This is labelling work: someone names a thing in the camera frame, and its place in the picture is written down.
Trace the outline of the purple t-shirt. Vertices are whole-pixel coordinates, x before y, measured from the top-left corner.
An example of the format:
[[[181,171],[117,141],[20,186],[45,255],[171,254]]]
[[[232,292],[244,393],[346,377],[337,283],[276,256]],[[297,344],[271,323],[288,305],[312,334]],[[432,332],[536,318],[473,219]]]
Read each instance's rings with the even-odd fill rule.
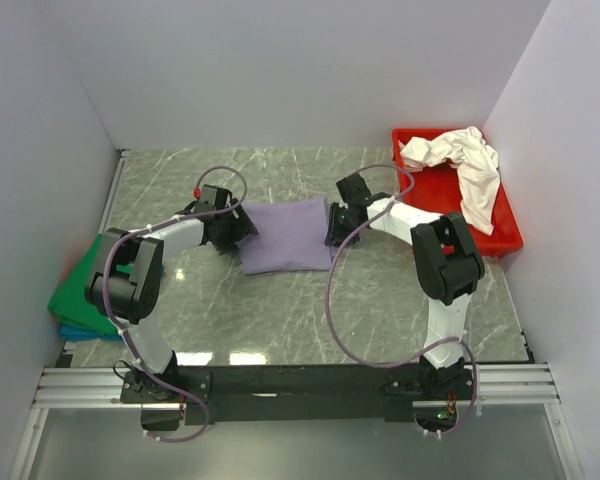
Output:
[[[327,271],[328,207],[323,196],[290,203],[247,203],[243,208],[258,233],[239,243],[243,273]]]

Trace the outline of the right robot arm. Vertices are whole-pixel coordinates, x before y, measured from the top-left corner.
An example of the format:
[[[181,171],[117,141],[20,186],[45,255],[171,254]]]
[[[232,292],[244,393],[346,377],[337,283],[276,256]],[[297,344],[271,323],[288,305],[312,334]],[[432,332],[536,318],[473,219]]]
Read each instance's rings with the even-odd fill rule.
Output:
[[[460,365],[468,307],[485,267],[459,212],[434,213],[402,201],[403,193],[373,194],[354,173],[336,183],[341,203],[330,205],[325,244],[336,249],[329,273],[334,274],[344,249],[369,228],[397,238],[412,248],[416,276],[428,298],[427,336],[418,355],[430,365],[419,374],[424,395],[440,399],[454,386],[450,368]]]

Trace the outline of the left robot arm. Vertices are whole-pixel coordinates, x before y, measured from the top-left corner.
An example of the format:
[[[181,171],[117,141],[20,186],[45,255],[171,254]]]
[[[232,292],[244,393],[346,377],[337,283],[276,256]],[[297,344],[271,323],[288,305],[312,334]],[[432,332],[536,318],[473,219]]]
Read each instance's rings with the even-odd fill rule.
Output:
[[[144,389],[156,401],[173,399],[180,378],[175,352],[151,318],[164,266],[184,250],[206,244],[232,253],[258,230],[230,190],[205,184],[195,199],[170,219],[138,230],[106,230],[86,281],[88,303],[107,316],[131,352],[136,368],[148,371]]]

